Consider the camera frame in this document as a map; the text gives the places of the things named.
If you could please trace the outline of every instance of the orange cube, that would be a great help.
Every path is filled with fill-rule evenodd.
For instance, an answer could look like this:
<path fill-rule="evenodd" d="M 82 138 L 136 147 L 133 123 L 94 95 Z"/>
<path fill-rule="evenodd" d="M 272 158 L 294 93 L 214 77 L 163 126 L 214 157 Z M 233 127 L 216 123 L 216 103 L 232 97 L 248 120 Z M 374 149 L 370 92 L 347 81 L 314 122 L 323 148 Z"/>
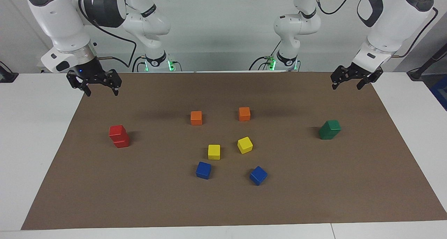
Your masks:
<path fill-rule="evenodd" d="M 250 117 L 250 107 L 239 107 L 239 121 L 249 121 Z"/>
<path fill-rule="evenodd" d="M 201 111 L 191 112 L 191 125 L 192 126 L 201 126 L 202 125 Z"/>

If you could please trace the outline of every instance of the brown mat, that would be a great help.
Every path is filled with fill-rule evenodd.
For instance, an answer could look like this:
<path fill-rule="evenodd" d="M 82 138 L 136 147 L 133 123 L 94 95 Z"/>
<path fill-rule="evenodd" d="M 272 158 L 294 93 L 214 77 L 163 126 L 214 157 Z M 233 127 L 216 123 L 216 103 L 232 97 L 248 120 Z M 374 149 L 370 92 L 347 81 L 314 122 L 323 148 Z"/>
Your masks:
<path fill-rule="evenodd" d="M 91 86 L 80 102 L 22 229 L 447 219 L 371 85 L 333 91 L 327 73 L 121 77 L 118 97 Z M 237 120 L 241 106 L 252 121 Z M 193 110 L 203 126 L 190 126 Z M 330 119 L 342 132 L 318 139 Z M 128 148 L 108 137 L 118 124 Z M 241 155 L 245 136 L 254 150 Z M 220 161 L 208 144 L 222 145 Z M 210 180 L 195 176 L 199 161 Z M 261 186 L 256 166 L 269 174 Z"/>

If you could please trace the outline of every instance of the white table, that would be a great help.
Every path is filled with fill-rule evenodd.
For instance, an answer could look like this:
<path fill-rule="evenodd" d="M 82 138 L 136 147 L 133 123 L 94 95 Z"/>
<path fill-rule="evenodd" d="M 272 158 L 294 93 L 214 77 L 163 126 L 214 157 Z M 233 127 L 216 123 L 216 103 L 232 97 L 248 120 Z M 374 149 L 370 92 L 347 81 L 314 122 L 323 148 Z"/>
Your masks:
<path fill-rule="evenodd" d="M 404 73 L 385 73 L 374 88 L 447 209 L 447 112 Z M 62 74 L 0 84 L 0 238 L 447 238 L 447 221 L 19 231 L 81 97 Z"/>

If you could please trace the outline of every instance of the stacked red blocks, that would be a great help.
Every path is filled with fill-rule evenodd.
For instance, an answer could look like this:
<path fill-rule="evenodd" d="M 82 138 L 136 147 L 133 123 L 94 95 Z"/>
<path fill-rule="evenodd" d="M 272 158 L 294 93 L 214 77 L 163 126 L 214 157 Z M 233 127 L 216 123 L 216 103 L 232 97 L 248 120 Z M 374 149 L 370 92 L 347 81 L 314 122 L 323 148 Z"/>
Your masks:
<path fill-rule="evenodd" d="M 123 125 L 111 126 L 109 137 L 113 140 L 113 144 L 118 148 L 129 146 L 129 135 L 126 133 L 126 129 L 124 129 Z"/>

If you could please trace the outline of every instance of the yellow cube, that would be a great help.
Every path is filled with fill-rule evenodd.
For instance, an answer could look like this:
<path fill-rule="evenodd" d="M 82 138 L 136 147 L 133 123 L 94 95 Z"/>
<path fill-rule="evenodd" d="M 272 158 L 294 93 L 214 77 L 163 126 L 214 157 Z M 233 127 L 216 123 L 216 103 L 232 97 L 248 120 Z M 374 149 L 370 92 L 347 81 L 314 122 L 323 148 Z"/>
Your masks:
<path fill-rule="evenodd" d="M 237 141 L 237 146 L 242 154 L 248 153 L 253 149 L 253 143 L 249 137 L 242 138 Z"/>
<path fill-rule="evenodd" d="M 208 159 L 220 160 L 220 145 L 208 146 Z"/>

